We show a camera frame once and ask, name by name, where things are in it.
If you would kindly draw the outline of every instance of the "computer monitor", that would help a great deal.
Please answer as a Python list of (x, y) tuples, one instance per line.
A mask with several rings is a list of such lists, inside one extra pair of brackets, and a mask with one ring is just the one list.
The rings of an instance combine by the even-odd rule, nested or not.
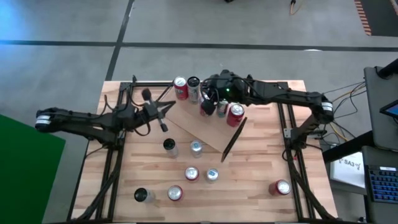
[(393, 118), (398, 118), (398, 100), (383, 106), (380, 109), (380, 113), (392, 116)]

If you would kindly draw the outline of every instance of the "silver soda can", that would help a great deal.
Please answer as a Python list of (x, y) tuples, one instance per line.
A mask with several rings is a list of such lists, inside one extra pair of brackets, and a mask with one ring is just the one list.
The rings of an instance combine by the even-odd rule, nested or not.
[(178, 202), (179, 200), (181, 200), (182, 195), (183, 195), (182, 188), (178, 185), (171, 186), (167, 191), (167, 196), (169, 196), (169, 199), (174, 202)]
[(189, 102), (197, 104), (199, 102), (200, 80), (198, 77), (190, 77), (187, 83)]
[(206, 180), (209, 183), (214, 183), (218, 179), (218, 170), (208, 169), (206, 172)]
[(189, 180), (190, 182), (196, 182), (197, 180), (199, 180), (198, 168), (190, 166), (185, 169), (185, 178), (187, 178), (187, 180)]
[(200, 141), (193, 141), (191, 142), (191, 153), (195, 158), (201, 157), (201, 153), (203, 152), (203, 147)]
[(221, 100), (217, 103), (217, 116), (219, 118), (224, 118), (227, 110), (228, 110), (228, 101)]
[(166, 139), (163, 142), (163, 147), (166, 149), (167, 155), (169, 155), (171, 158), (176, 158), (178, 156), (178, 148), (173, 139)]
[(155, 193), (145, 188), (138, 188), (134, 193), (134, 199), (137, 202), (151, 203), (155, 200)]

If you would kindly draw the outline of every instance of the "black floor stripe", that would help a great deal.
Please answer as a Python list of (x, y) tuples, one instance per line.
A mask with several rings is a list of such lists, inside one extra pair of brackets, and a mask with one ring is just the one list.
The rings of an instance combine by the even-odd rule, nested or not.
[(130, 19), (130, 12), (132, 10), (132, 4), (134, 3), (134, 0), (129, 0), (129, 3), (127, 4), (127, 9), (126, 12), (124, 13), (124, 18), (122, 22), (122, 26), (120, 27), (119, 35), (118, 35), (118, 41), (116, 42), (116, 46), (113, 50), (113, 54), (111, 57), (111, 62), (109, 63), (108, 71), (106, 72), (106, 77), (105, 81), (111, 81), (113, 77), (113, 72), (116, 67), (116, 62), (118, 61), (119, 53), (120, 53), (120, 48), (123, 44), (123, 38), (126, 33), (127, 29), (127, 24), (129, 23)]
[(322, 50), (338, 52), (398, 52), (398, 47), (329, 47), (304, 45), (252, 45), (252, 44), (180, 44), (125, 42), (122, 47), (168, 49), (246, 49), (246, 50)]
[(0, 45), (44, 45), (44, 46), (113, 47), (113, 46), (116, 46), (116, 42), (47, 41), (47, 40), (0, 40)]

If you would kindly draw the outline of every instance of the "black can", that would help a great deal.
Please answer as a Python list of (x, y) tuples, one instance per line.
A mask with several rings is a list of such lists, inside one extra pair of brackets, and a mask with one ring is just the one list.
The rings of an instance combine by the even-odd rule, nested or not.
[(151, 203), (155, 200), (155, 193), (145, 188), (138, 188), (134, 193), (137, 202)]
[(197, 104), (199, 102), (200, 94), (200, 80), (198, 77), (190, 77), (188, 83), (188, 99), (189, 102)]
[(178, 156), (178, 149), (173, 139), (166, 139), (163, 142), (163, 147), (166, 149), (167, 155), (169, 155), (171, 158), (176, 158)]

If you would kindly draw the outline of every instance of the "orange striped tape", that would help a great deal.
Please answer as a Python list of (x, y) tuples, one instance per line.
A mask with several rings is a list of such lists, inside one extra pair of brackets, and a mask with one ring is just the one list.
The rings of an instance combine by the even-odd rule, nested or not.
[(372, 30), (371, 30), (371, 27), (369, 26), (368, 19), (366, 18), (366, 13), (363, 10), (361, 1), (355, 0), (354, 2), (355, 2), (356, 10), (358, 11), (359, 18), (361, 19), (365, 34), (372, 35)]

